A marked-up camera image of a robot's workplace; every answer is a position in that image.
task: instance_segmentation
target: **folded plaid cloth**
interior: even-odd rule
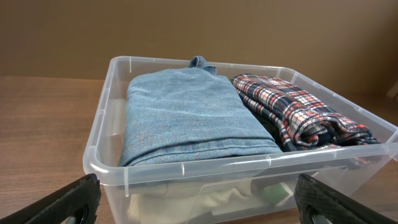
[[[244,104],[278,128],[284,151],[379,143],[365,125],[280,78],[242,74],[233,85]]]

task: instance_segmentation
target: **tabletop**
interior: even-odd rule
[[[103,80],[0,77],[0,218],[84,175],[82,158]],[[398,124],[398,102],[344,95]],[[351,197],[398,221],[398,163],[390,161]],[[96,223],[114,223],[102,189]],[[299,223],[297,209],[225,222]]]

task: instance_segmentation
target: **tan background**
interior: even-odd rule
[[[397,80],[398,1],[0,2],[0,74],[104,79],[118,55],[285,66],[341,92]]]

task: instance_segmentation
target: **white garment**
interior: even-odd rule
[[[147,187],[148,194],[131,195],[127,215],[141,224],[179,224],[251,198],[251,180],[239,182],[177,182]]]

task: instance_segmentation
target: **blue denim fabric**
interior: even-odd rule
[[[203,57],[133,79],[126,109],[120,166],[282,152]]]

